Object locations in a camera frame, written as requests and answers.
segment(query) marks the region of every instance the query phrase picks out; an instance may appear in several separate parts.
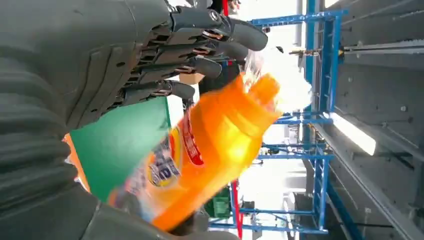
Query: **metal rail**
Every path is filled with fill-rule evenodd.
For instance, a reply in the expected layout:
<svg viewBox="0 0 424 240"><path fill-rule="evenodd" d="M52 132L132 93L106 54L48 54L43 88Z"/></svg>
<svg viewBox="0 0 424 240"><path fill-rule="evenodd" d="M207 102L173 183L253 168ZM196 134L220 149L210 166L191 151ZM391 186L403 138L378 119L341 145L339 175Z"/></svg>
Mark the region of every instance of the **metal rail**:
<svg viewBox="0 0 424 240"><path fill-rule="evenodd" d="M424 54L424 40L344 47L344 54Z"/></svg>
<svg viewBox="0 0 424 240"><path fill-rule="evenodd" d="M390 201L390 199L377 187L365 174L352 163L350 156L347 154L346 149L334 140L324 128L316 123L312 124L313 127L325 138L326 142L334 150L338 156L340 163L346 168L353 179L369 196L375 206L380 209L382 214L393 225L397 232L405 240L423 240L424 233L415 226L415 224L408 219L407 216L401 213Z"/></svg>

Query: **metal shelf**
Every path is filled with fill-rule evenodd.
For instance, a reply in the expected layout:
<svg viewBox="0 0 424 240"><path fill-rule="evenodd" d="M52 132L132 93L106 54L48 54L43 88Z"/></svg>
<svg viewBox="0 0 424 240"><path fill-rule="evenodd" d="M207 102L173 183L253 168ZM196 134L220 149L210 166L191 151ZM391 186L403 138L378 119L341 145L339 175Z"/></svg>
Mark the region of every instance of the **metal shelf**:
<svg viewBox="0 0 424 240"><path fill-rule="evenodd" d="M257 27L273 27L294 25L301 23L315 23L322 22L324 24L324 41L320 48L319 58L321 60L321 74L320 79L312 80L311 84L316 87L316 92L312 105L317 105L313 110L306 108L303 112L286 113L274 124L278 125L306 125L306 124L331 124L332 120L325 118L324 113L334 111L336 86L337 86L337 70L339 64L339 44L341 34L341 17L347 11L326 11L317 12L306 15L291 15L264 19L254 19L250 23ZM303 234L327 234L325 229L325 212L327 205L327 187L329 176L329 162L335 156L327 154L325 143L310 143L309 140L305 143L296 144L263 144L263 148L278 150L279 152L286 152L286 154L276 155L258 155L259 160L301 160L307 159L311 162L314 168L314 188L312 196L312 209L310 210L269 210L269 209L250 209L240 208L237 203L237 188L236 183L233 182L231 188L231 211L233 223L218 223L219 219L210 222L211 228L219 229L238 229L239 237L241 237L241 229L248 229L253 231L281 231L281 232L299 232ZM270 214L276 219L290 222L292 227L280 227L274 225L256 224L243 224L240 217L244 214ZM289 221L288 216L304 215L310 216L315 223L315 227L305 227L297 224L295 220Z"/></svg>

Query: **orange bottle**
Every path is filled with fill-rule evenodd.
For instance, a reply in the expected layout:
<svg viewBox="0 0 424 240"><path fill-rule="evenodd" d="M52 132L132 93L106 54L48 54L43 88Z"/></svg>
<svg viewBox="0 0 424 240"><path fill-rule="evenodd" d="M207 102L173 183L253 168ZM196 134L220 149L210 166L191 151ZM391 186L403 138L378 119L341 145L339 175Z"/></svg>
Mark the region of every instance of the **orange bottle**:
<svg viewBox="0 0 424 240"><path fill-rule="evenodd" d="M240 75L202 95L110 203L164 231L177 226L251 165L263 134L282 114L269 108L279 90L266 74L246 92Z"/></svg>

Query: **fluorescent light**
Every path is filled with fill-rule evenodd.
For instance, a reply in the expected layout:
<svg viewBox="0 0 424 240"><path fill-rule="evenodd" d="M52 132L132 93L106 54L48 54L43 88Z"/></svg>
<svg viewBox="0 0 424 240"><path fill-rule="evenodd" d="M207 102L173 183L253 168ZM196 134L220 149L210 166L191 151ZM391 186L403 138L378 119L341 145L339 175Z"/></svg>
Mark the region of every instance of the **fluorescent light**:
<svg viewBox="0 0 424 240"><path fill-rule="evenodd" d="M325 8L330 7L331 5L334 5L335 3L337 3L339 0L325 0Z"/></svg>
<svg viewBox="0 0 424 240"><path fill-rule="evenodd" d="M371 156L374 155L377 143L372 137L368 136L365 132L335 112L330 113L329 116L327 113L324 113L324 117L330 117L333 120L334 126L339 129L340 132L352 140L352 142L358 145L367 154Z"/></svg>

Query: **robotic hand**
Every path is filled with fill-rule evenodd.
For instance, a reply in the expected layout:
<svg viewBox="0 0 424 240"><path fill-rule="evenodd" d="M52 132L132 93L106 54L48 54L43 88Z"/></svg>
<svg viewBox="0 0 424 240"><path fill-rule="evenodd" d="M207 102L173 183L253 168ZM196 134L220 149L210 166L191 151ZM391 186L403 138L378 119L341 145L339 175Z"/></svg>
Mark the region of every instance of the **robotic hand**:
<svg viewBox="0 0 424 240"><path fill-rule="evenodd" d="M145 85L209 74L197 57L214 43L262 49L261 30L162 0L3 0L0 29L0 239L183 239L83 190L62 138L142 100ZM236 239L199 234L184 239Z"/></svg>

